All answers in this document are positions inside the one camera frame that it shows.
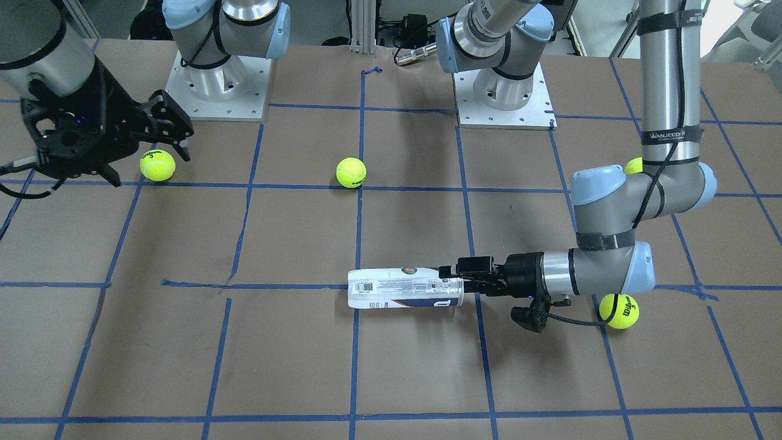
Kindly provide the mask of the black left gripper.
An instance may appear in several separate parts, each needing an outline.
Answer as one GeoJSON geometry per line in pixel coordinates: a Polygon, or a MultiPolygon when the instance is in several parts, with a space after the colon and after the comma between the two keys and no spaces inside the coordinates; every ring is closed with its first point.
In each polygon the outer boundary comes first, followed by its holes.
{"type": "Polygon", "coordinates": [[[494,257],[459,257],[439,267],[439,277],[476,280],[486,297],[539,298],[545,295],[543,259],[542,252],[511,254],[503,264],[494,257]]]}

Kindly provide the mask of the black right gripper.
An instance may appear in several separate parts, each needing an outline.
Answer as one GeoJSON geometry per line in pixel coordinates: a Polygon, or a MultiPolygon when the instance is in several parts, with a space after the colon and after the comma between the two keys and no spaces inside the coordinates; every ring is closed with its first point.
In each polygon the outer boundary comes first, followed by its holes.
{"type": "Polygon", "coordinates": [[[194,134],[187,112],[165,90],[145,103],[131,98],[99,59],[81,87],[59,97],[42,73],[30,73],[32,98],[21,100],[21,113],[36,145],[34,168],[57,180],[99,175],[121,185],[110,166],[139,148],[140,141],[172,145],[183,161],[191,159],[187,143],[194,134]]]}

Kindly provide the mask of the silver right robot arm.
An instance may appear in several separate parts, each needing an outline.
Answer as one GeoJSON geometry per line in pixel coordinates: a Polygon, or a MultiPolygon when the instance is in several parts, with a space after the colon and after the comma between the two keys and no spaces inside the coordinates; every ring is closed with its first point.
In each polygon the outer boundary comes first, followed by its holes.
{"type": "Polygon", "coordinates": [[[2,174],[33,169],[55,179],[98,175],[121,180],[112,163],[141,142],[171,145],[189,161],[193,118],[262,117],[266,63],[285,55],[291,10],[282,1],[164,1],[178,45],[170,89],[134,100],[53,1],[2,2],[2,79],[20,96],[35,145],[2,174]]]}

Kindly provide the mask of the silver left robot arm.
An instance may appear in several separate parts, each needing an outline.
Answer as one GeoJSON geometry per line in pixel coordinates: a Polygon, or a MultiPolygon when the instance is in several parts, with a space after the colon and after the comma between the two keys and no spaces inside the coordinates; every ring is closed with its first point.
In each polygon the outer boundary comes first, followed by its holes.
{"type": "MultiPolygon", "coordinates": [[[[651,247],[639,223],[692,211],[716,193],[713,170],[700,161],[699,1],[641,1],[637,34],[643,81],[641,172],[619,165],[576,172],[570,198],[576,247],[511,254],[505,264],[460,259],[453,275],[489,297],[564,298],[639,293],[656,286],[651,247]]],[[[488,70],[495,86],[532,77],[532,62],[550,28],[522,24],[537,1],[475,1],[436,26],[437,56],[447,73],[488,70]]]]}

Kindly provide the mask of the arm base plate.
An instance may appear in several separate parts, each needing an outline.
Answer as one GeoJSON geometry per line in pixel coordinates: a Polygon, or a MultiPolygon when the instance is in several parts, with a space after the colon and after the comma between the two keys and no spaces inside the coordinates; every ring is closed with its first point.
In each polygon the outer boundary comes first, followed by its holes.
{"type": "Polygon", "coordinates": [[[492,69],[453,74],[461,128],[550,130],[558,126],[542,70],[520,81],[492,69]]]}
{"type": "Polygon", "coordinates": [[[262,122],[272,60],[232,56],[209,70],[182,67],[178,53],[165,91],[193,122],[262,122]]]}

